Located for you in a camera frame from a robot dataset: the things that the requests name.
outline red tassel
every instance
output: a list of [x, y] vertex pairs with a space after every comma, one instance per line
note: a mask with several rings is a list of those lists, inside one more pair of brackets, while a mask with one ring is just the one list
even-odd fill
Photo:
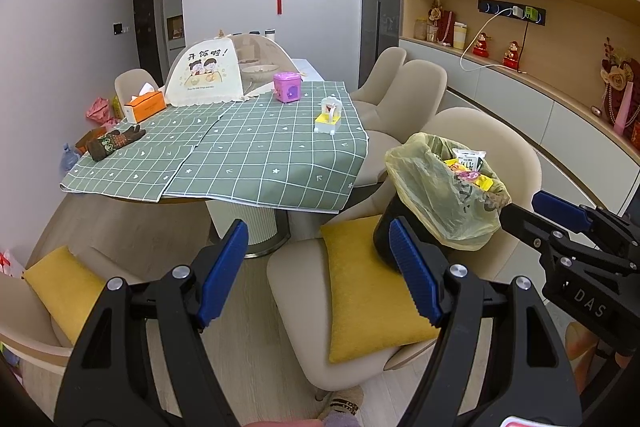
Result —
[[278, 0], [278, 15], [282, 15], [282, 0]]

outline purple box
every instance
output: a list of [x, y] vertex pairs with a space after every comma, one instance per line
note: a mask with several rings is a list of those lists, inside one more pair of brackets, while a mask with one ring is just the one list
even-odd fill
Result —
[[300, 73], [282, 71], [273, 75], [273, 90], [276, 98], [282, 103], [295, 102], [300, 100], [300, 84], [302, 77]]

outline purple container lid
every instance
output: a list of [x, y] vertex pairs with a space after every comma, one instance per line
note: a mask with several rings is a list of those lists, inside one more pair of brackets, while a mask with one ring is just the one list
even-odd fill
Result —
[[288, 80], [302, 80], [300, 73], [293, 73], [292, 71], [281, 71], [273, 75], [273, 80], [279, 82], [287, 82]]

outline yellow cushion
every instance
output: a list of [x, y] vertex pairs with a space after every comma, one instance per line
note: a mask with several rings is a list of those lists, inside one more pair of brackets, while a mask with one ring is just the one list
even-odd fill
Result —
[[434, 339], [438, 329], [418, 315], [399, 273], [378, 256], [373, 230], [380, 216], [320, 228], [329, 261], [333, 321], [329, 362]]
[[75, 344], [104, 287], [104, 279], [80, 263], [67, 247], [48, 253], [24, 272], [24, 279]]

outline white and yellow toy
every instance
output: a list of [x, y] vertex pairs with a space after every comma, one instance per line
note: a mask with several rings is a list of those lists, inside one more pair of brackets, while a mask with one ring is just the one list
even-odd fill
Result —
[[314, 132], [325, 132], [333, 136], [340, 127], [342, 102], [334, 96], [322, 99], [322, 113], [316, 118]]

